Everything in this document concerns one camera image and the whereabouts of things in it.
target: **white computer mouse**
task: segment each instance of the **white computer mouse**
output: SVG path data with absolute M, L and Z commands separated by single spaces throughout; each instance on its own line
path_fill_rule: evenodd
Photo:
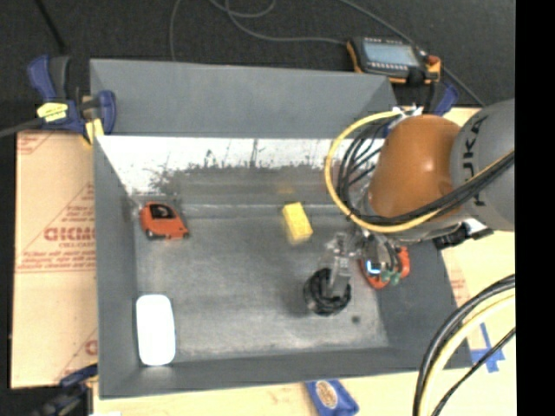
M 136 303 L 140 360 L 149 366 L 166 365 L 175 357 L 175 324 L 167 296 L 148 294 Z

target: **orange toy car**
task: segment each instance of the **orange toy car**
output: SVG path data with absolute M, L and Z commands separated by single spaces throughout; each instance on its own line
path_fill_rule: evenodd
M 140 227 L 149 239 L 189 236 L 189 230 L 183 224 L 180 215 L 170 205 L 161 202 L 147 202 L 140 210 L 139 217 Z

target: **printed label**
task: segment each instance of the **printed label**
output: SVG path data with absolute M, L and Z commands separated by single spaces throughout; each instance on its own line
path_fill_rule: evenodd
M 96 268 L 94 188 L 81 192 L 18 255 L 16 272 Z
M 333 409 L 337 406 L 337 393 L 329 382 L 319 380 L 316 383 L 316 393 L 326 407 Z

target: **yellow sponge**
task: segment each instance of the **yellow sponge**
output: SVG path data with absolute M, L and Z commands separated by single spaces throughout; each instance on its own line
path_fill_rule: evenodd
M 294 244 L 304 242 L 312 235 L 312 227 L 300 202 L 287 204 L 282 213 L 287 225 L 287 237 Z

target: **display screen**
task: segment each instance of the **display screen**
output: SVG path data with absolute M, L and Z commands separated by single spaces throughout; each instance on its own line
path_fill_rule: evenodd
M 364 52 L 369 62 L 394 63 L 420 67 L 413 49 L 408 45 L 391 43 L 364 42 Z

